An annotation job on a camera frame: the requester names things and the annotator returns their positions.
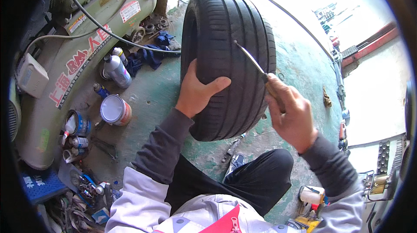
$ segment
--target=screwdriver handle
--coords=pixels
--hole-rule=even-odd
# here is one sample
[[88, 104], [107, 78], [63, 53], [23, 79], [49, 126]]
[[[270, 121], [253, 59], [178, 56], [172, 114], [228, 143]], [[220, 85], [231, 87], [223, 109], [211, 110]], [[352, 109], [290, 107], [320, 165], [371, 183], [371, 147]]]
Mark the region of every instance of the screwdriver handle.
[[268, 93], [270, 95], [272, 95], [273, 98], [275, 98], [276, 102], [278, 103], [279, 106], [279, 110], [281, 111], [281, 113], [285, 113], [285, 105], [284, 102], [282, 101], [282, 99], [279, 97], [279, 95], [276, 93], [276, 91], [274, 90], [274, 88], [272, 87], [270, 82], [266, 82], [265, 83], [265, 87], [268, 90]]

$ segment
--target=hand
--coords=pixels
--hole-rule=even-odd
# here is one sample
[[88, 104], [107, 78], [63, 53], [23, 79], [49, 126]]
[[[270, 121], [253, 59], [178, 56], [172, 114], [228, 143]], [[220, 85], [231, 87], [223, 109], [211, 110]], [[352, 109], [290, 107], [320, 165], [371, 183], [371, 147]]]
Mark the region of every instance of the hand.
[[282, 114], [276, 100], [271, 95], [265, 96], [271, 112], [272, 126], [279, 136], [293, 145], [299, 153], [304, 153], [319, 134], [313, 126], [310, 101], [295, 87], [287, 86], [274, 74], [268, 74], [268, 82], [281, 97], [286, 109], [286, 113]]
[[209, 84], [201, 83], [195, 72], [197, 70], [197, 59], [191, 61], [187, 73], [181, 85], [180, 96], [176, 109], [192, 118], [201, 112], [209, 103], [210, 98], [225, 89], [232, 82], [230, 78], [219, 77]]

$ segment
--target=person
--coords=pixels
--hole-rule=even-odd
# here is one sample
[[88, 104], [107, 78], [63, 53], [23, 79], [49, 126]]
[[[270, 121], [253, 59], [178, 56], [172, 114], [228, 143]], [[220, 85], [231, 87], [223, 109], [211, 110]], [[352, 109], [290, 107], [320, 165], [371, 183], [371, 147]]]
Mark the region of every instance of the person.
[[[266, 152], [249, 163], [243, 155], [234, 156], [223, 183], [180, 154], [191, 118], [231, 83], [219, 77], [202, 84], [196, 64], [195, 59], [188, 68], [176, 106], [125, 168], [121, 197], [111, 207], [106, 232], [290, 232], [263, 219], [291, 186], [293, 159], [287, 150]], [[286, 108], [281, 114], [274, 98], [266, 95], [274, 129], [307, 161], [330, 202], [321, 209], [323, 220], [314, 232], [359, 232], [364, 204], [357, 172], [314, 128], [310, 102], [274, 74], [268, 80]]]

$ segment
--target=sneaker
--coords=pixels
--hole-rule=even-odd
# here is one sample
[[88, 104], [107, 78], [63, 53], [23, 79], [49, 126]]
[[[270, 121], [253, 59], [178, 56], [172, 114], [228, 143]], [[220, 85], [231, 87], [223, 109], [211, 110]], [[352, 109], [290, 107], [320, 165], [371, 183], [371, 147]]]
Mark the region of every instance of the sneaker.
[[230, 166], [229, 169], [226, 172], [226, 175], [223, 178], [222, 183], [224, 183], [224, 180], [226, 177], [231, 174], [237, 167], [240, 167], [246, 163], [245, 156], [241, 153], [237, 153], [233, 155], [232, 159], [230, 160]]

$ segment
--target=white bottle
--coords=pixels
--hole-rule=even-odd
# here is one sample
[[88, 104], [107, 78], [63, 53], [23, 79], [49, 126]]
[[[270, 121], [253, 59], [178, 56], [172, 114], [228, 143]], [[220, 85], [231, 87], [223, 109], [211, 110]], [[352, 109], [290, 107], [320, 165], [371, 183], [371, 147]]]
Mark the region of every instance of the white bottle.
[[123, 53], [123, 49], [122, 48], [114, 48], [113, 49], [113, 55], [118, 56], [120, 58], [120, 60], [122, 60], [122, 63], [125, 67], [127, 67], [128, 65], [128, 60], [125, 56], [125, 53]]
[[107, 54], [104, 56], [104, 71], [110, 75], [121, 88], [128, 88], [132, 78], [118, 56]]

